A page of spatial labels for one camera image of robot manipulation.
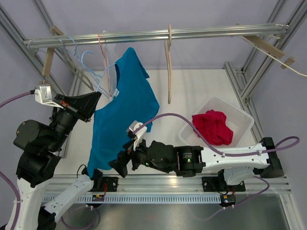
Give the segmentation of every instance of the perforated metal strip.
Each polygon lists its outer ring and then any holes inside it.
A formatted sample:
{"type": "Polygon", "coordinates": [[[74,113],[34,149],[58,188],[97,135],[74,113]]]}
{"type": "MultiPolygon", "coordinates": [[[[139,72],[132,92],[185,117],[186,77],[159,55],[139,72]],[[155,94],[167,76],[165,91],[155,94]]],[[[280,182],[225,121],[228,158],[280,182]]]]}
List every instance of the perforated metal strip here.
{"type": "MultiPolygon", "coordinates": [[[[43,203],[55,199],[58,194],[45,194],[43,203]]],[[[113,195],[107,194],[104,201],[95,200],[95,195],[85,194],[81,196],[76,204],[220,204],[219,195],[113,195]]]]}

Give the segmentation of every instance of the red cloth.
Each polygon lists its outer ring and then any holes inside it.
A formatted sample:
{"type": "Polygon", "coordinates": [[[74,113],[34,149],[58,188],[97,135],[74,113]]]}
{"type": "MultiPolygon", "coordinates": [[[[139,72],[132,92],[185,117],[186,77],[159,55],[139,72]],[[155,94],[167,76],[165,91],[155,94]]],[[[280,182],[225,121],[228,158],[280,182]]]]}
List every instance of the red cloth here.
{"type": "Polygon", "coordinates": [[[212,145],[229,145],[234,135],[226,126],[226,115],[223,112],[210,110],[205,114],[193,115],[193,125],[212,145]]]}

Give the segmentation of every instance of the white hanger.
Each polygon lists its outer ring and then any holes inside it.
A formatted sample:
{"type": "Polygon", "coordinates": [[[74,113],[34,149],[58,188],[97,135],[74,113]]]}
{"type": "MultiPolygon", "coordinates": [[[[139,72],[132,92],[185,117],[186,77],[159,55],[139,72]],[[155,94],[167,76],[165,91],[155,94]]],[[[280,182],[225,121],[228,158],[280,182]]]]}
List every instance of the white hanger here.
{"type": "Polygon", "coordinates": [[[172,45],[172,27],[171,24],[168,26],[169,37],[168,40],[164,41],[167,73],[168,73],[168,104],[171,104],[172,100],[172,58],[171,58],[171,45],[172,45]]]}

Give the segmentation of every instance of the blue cloth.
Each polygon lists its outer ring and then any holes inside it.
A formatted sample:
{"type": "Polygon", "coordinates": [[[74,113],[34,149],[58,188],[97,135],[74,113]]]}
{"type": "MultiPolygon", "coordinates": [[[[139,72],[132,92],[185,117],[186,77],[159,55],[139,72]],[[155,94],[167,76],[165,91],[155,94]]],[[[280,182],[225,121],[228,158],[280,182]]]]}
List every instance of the blue cloth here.
{"type": "MultiPolygon", "coordinates": [[[[159,103],[147,81],[149,75],[133,48],[128,48],[115,65],[118,95],[94,114],[92,149],[88,173],[94,169],[111,169],[108,163],[117,158],[123,145],[130,141],[126,130],[133,121],[145,123],[159,110],[159,103]]],[[[150,132],[152,124],[147,126],[150,132]]]]}

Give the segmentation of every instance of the laundry basket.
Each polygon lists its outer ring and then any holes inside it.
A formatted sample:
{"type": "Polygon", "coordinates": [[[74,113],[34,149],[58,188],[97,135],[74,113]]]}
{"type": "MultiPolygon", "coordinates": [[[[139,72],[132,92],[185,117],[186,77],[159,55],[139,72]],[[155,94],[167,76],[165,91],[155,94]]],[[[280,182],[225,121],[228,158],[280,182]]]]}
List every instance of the laundry basket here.
{"type": "MultiPolygon", "coordinates": [[[[226,115],[226,125],[234,132],[231,144],[221,145],[219,147],[236,147],[254,125],[254,118],[242,109],[219,97],[211,97],[193,115],[205,114],[208,110],[212,109],[215,111],[221,111],[226,115]]],[[[188,124],[185,124],[180,130],[179,138],[187,145],[206,146],[202,139],[197,136],[192,127],[188,124]]]]}

